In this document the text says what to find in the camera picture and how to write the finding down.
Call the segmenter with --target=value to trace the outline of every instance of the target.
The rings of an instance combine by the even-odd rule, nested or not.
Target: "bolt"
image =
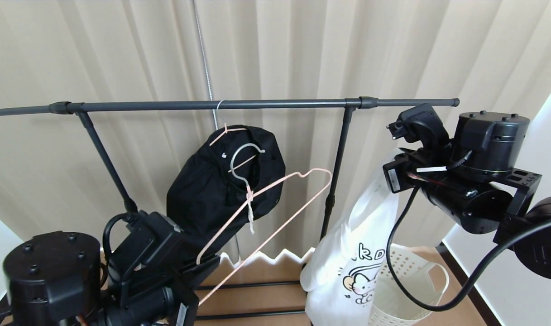
[[[32,244],[27,244],[24,246],[24,252],[33,252],[34,246]]]
[[[38,265],[33,264],[32,266],[29,267],[29,274],[30,275],[38,274],[39,270],[40,268],[38,268]]]

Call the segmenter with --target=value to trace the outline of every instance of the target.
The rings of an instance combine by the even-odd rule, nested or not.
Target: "black metal bar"
[[[196,320],[220,320],[233,318],[249,318],[249,317],[265,317],[265,316],[281,316],[287,314],[303,314],[305,310],[284,310],[278,312],[257,312],[257,313],[241,313],[241,314],[217,314],[208,316],[197,316]]]
[[[346,107],[344,109],[344,119],[342,122],[342,130],[340,132],[340,141],[338,143],[338,151],[335,155],[334,171],[331,176],[330,193],[326,198],[326,207],[324,209],[323,224],[321,225],[321,234],[319,239],[323,239],[327,233],[327,226],[330,222],[331,211],[335,205],[335,188],[338,186],[338,179],[340,176],[340,168],[342,165],[342,158],[344,157],[344,150],[346,148],[346,140],[348,139],[348,131],[350,129],[350,122],[352,122],[352,113],[355,108]]]
[[[118,173],[116,172],[112,161],[110,161],[110,157],[108,157],[108,153],[104,148],[104,145],[100,141],[100,137],[98,136],[98,133],[94,128],[94,124],[92,123],[90,116],[86,112],[80,112],[77,114],[77,116],[80,118],[82,125],[84,126],[84,128],[86,128],[86,131],[91,137],[91,140],[95,145],[96,150],[98,151],[98,154],[100,155],[100,158],[104,163],[104,166],[106,166],[106,169],[108,170],[112,181],[114,181],[114,184],[116,184],[116,188],[118,189],[118,192],[120,192],[122,200],[124,200],[126,211],[137,212],[137,206],[132,198],[130,198],[128,192],[126,192],[126,188],[124,187],[124,184],[122,184],[122,180],[120,180],[120,177],[118,176]]]
[[[238,289],[238,288],[252,288],[252,287],[273,287],[278,285],[299,285],[300,281],[279,281],[279,282],[262,282],[262,283],[245,283],[245,284],[224,284],[220,289]],[[198,287],[197,290],[212,290],[214,285],[205,285]]]
[[[252,100],[223,101],[220,110],[229,109],[304,109],[316,107],[352,107],[370,109],[378,106],[415,106],[427,103],[434,106],[457,106],[458,99],[395,99],[381,100],[374,97],[358,99],[306,99],[306,100]],[[212,110],[217,109],[219,101],[160,101],[160,102],[113,102],[113,103],[70,103],[58,102],[52,105],[33,107],[10,107],[0,109],[0,117],[5,115],[59,113],[72,114],[98,111],[168,111],[168,110]]]
[[[36,114],[36,113],[50,113],[50,109],[47,105],[28,106],[28,107],[9,107],[7,109],[0,109],[0,117],[4,117],[5,115],[22,115],[22,114]]]

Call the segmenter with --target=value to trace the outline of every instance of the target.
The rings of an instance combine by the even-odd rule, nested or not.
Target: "laundry basket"
[[[393,244],[390,258],[394,272],[404,287],[418,300],[429,305],[437,305],[449,286],[449,275],[441,264],[429,262],[410,252],[405,246]],[[428,274],[433,268],[441,268],[445,273],[445,286],[434,289]],[[431,311],[410,301],[400,290],[384,265],[378,274],[374,302],[370,313],[369,326],[407,326],[426,318]]]

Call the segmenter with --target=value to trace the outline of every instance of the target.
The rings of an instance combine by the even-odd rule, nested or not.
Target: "dark baseboard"
[[[452,256],[449,248],[447,248],[445,244],[441,243],[441,245],[437,246],[436,249],[438,250],[438,253],[441,254],[441,257],[449,266],[451,272],[453,272],[458,282],[461,284],[466,283],[466,281],[468,280],[468,276],[466,275],[464,270],[462,270],[457,260]],[[476,307],[476,310],[478,310],[479,314],[481,315],[487,326],[502,326],[501,322],[499,322],[497,317],[490,310],[489,306],[484,301],[483,297],[481,297],[476,288],[471,289],[471,291],[468,293],[468,297],[470,298],[470,301],[472,301],[474,307]]]

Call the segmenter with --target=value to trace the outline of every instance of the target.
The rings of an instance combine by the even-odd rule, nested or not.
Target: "beige curtain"
[[[197,0],[196,8],[215,100],[460,97],[458,108],[437,109],[453,132],[463,111],[533,118],[551,91],[551,0]],[[190,0],[0,1],[0,108],[205,99]],[[407,145],[384,128],[402,109],[355,113],[332,224],[381,158]],[[288,172],[333,168],[340,109],[219,114],[228,124],[273,132]],[[146,211],[165,212],[168,187],[214,129],[208,111],[91,117],[128,192]],[[247,256],[325,182],[323,175],[286,182],[255,235],[245,227],[227,252]],[[323,200],[264,252],[302,254],[315,246]],[[0,117],[0,219],[22,239],[53,230],[99,237],[123,209],[76,117]],[[419,197],[398,242],[435,245],[452,224]],[[113,242],[123,236],[119,227]]]

